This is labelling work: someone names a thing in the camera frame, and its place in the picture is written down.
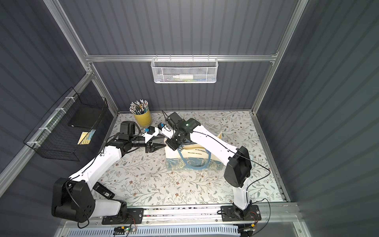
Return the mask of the cream canvas tote bag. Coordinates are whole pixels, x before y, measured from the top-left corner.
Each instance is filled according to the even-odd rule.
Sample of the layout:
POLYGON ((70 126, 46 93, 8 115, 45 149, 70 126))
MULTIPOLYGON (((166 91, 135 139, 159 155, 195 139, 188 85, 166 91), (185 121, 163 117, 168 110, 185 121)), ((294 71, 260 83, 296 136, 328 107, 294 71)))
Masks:
POLYGON ((222 170, 224 164, 211 152, 198 144, 181 145, 176 151, 166 145, 166 167, 170 171, 222 170))

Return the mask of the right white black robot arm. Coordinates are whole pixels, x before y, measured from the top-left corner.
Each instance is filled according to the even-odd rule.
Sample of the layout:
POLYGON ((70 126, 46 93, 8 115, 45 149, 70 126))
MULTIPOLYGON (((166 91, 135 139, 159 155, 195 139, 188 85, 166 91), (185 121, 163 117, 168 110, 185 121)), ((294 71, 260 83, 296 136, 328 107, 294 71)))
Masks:
POLYGON ((168 137, 166 144, 173 151, 179 151, 186 141, 196 143, 215 155, 226 167, 224 179, 233 187, 234 206, 245 211, 251 203, 247 196, 248 179, 252 164, 249 152, 245 147, 237 148, 226 143, 208 131, 193 118, 184 120, 176 112, 165 118, 173 135, 168 137))

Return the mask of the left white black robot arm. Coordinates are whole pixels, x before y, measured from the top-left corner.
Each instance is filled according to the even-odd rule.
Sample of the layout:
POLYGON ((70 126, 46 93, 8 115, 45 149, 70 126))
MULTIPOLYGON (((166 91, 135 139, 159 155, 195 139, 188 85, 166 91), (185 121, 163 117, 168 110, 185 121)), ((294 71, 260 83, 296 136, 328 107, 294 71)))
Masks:
POLYGON ((96 217, 106 217, 112 224, 126 223, 131 216, 126 202, 114 200, 110 195, 106 200, 95 200, 92 190, 99 178, 134 148, 144 147, 147 153, 152 153, 164 147, 154 140, 173 135, 163 123, 158 127, 149 126, 144 133, 137 134, 139 130, 137 123, 123 121, 119 132, 110 137, 94 159, 69 178, 59 178, 53 186, 52 216, 77 223, 96 217))

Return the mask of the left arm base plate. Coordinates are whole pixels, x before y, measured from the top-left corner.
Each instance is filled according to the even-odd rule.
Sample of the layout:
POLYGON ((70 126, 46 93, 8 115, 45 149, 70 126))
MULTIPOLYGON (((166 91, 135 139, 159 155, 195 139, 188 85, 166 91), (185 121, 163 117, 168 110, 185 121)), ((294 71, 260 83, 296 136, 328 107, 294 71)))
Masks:
POLYGON ((143 208, 129 208, 121 210, 118 215, 104 217, 102 225, 130 225, 141 224, 144 216, 143 208))

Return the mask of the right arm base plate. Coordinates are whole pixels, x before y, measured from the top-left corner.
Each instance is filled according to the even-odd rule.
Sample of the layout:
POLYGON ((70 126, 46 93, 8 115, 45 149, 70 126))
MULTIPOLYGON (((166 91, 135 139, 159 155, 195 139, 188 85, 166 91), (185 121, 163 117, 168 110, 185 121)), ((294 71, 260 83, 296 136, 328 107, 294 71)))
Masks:
POLYGON ((251 221, 258 222, 261 221, 261 213, 257 205, 248 205, 245 210, 242 210, 235 205, 224 205, 221 209, 217 211, 218 214, 222 216, 224 222, 233 221, 251 221))

